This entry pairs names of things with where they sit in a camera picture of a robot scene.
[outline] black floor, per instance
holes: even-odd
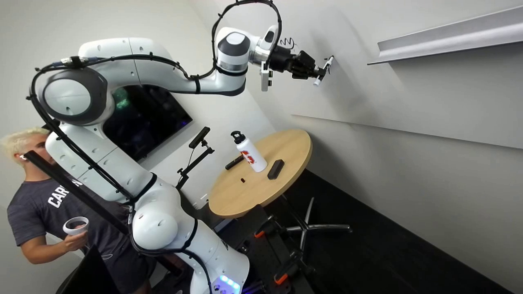
[[[316,294],[504,294],[506,289],[406,232],[310,172],[289,190],[287,204],[303,214],[315,196],[313,222],[349,224],[352,232],[311,232],[305,262]],[[266,209],[290,219],[280,201]],[[287,249],[297,235],[282,235]]]

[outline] white bottle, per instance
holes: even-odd
[[[233,131],[230,133],[230,136],[233,137],[235,147],[240,151],[243,159],[249,164],[251,170],[256,173],[262,172],[266,167],[266,162],[258,152],[256,146],[251,144],[248,137],[243,136],[240,131]]]

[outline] person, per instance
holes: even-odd
[[[7,222],[21,253],[27,262],[39,265],[78,249],[96,247],[119,293],[150,293],[148,276],[155,266],[153,258],[135,252],[127,235],[24,159],[25,152],[34,151],[47,164],[58,168],[45,152],[47,136],[47,129],[27,129],[3,139],[7,155],[24,170],[24,180],[7,206]],[[92,198],[112,216],[124,221],[125,214],[120,204]],[[61,226],[74,216],[88,217],[88,231],[79,235],[65,235]],[[47,244],[45,234],[61,240]]]

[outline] round wooden table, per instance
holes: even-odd
[[[267,206],[298,178],[311,154],[310,136],[300,129],[274,133],[256,142],[256,147],[266,160],[262,172],[253,172],[246,160],[241,160],[213,182],[208,209],[215,216],[240,217],[254,206]],[[277,178],[269,180],[266,175],[277,159],[284,165]]]

